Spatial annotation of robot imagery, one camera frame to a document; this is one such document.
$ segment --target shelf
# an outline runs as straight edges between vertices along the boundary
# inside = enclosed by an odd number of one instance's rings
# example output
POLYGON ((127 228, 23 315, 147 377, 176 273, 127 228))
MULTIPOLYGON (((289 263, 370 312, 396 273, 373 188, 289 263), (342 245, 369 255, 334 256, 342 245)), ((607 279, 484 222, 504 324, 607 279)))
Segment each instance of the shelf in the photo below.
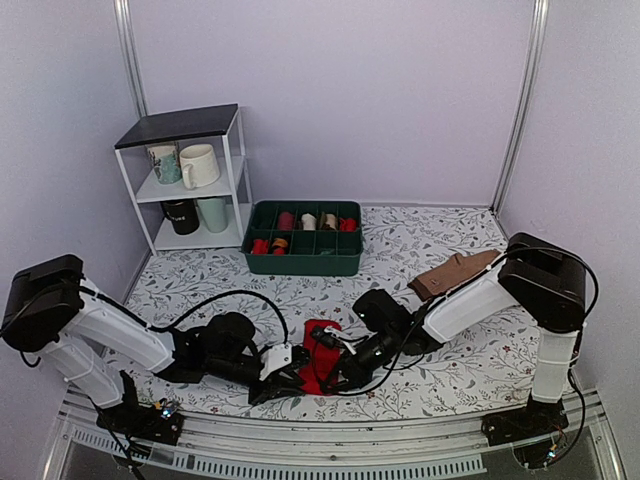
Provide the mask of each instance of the shelf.
MULTIPOLYGON (((240 204, 240 216, 244 230, 249 225, 251 216, 251 204, 240 204)), ((242 245, 244 235, 238 234, 236 216, 233 205, 227 205, 227 218, 229 225, 224 232, 211 233, 207 230, 204 222, 200 222, 200 228, 190 235, 178 235, 173 231, 171 222, 165 219, 160 226, 156 241, 156 250, 185 250, 193 248, 219 248, 219 247, 239 247, 242 245)))
MULTIPOLYGON (((238 185, 240 185, 244 162, 245 157, 240 155, 231 157, 231 167, 233 168, 235 181, 233 191, 237 191, 238 185)), ((211 185, 194 188, 193 190, 188 190, 182 180, 172 183, 171 185, 162 185, 158 182, 154 171, 151 170, 138 190, 138 193, 136 193, 136 202, 150 203, 162 202, 164 200, 179 200, 181 198, 223 197, 225 195, 231 195, 232 189, 229 186, 229 175, 224 157, 218 158, 218 165, 220 166, 220 178, 211 185)))
POLYGON ((238 113, 238 104, 178 110, 142 117, 115 144, 116 150, 185 140, 187 138, 226 135, 238 113))

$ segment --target brown leather pouch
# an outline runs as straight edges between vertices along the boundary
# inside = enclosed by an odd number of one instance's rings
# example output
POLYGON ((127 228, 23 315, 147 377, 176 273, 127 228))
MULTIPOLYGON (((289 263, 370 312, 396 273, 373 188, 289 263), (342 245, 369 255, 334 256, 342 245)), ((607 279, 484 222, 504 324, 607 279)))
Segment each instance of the brown leather pouch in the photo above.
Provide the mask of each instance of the brown leather pouch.
POLYGON ((456 253, 442 265, 418 275, 409 283, 409 288, 426 302, 474 277, 498 255, 500 252, 497 250, 487 250, 468 257, 456 253))

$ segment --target floral pattern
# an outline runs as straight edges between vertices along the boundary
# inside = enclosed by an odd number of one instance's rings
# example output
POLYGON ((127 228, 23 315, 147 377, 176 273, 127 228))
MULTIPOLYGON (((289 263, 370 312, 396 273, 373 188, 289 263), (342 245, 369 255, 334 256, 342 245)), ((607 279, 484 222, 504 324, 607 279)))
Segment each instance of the floral pattern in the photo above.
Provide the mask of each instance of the floral pattern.
MULTIPOLYGON (((264 276, 249 272, 237 249, 161 252, 152 257, 128 306, 156 325, 166 325, 208 296, 248 289, 282 310, 290 339, 302 343, 308 319, 337 321, 353 336, 369 333, 351 311, 372 288, 386 289, 410 311, 420 306, 407 283, 454 253, 504 248, 492 215, 478 208, 368 207, 360 271, 354 277, 264 276)), ((181 328, 206 324, 215 313, 239 311, 256 325, 260 345, 282 340, 277 318, 253 297, 214 302, 181 328)), ((129 372, 145 402, 167 397, 193 412, 275 420, 369 421, 424 418, 512 406, 526 401, 536 364, 538 331, 522 309, 507 309, 458 335, 410 369, 391 374, 374 392, 356 397, 304 396, 255 407, 243 386, 207 376, 198 385, 169 384, 127 358, 108 352, 115 368, 129 372)), ((399 365, 415 361, 401 358, 399 365)), ((386 373, 380 370, 375 378, 386 373)))

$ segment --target white mug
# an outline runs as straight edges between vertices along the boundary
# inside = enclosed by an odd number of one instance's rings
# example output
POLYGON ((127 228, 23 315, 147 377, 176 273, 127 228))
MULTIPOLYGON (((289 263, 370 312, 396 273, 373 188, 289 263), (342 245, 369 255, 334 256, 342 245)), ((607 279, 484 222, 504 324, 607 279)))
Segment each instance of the white mug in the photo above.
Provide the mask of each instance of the white mug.
POLYGON ((220 167, 213 146, 191 145, 180 152, 182 180, 189 190, 210 185, 220 178, 220 167))

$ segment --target light green cup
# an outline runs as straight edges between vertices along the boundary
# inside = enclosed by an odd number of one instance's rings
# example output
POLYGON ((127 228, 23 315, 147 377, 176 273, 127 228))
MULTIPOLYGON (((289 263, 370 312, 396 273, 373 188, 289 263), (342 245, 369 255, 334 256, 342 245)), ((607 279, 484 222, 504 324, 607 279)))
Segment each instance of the light green cup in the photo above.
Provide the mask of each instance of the light green cup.
POLYGON ((197 204, 207 230, 220 233, 227 229, 229 222, 224 197, 199 198, 197 204))

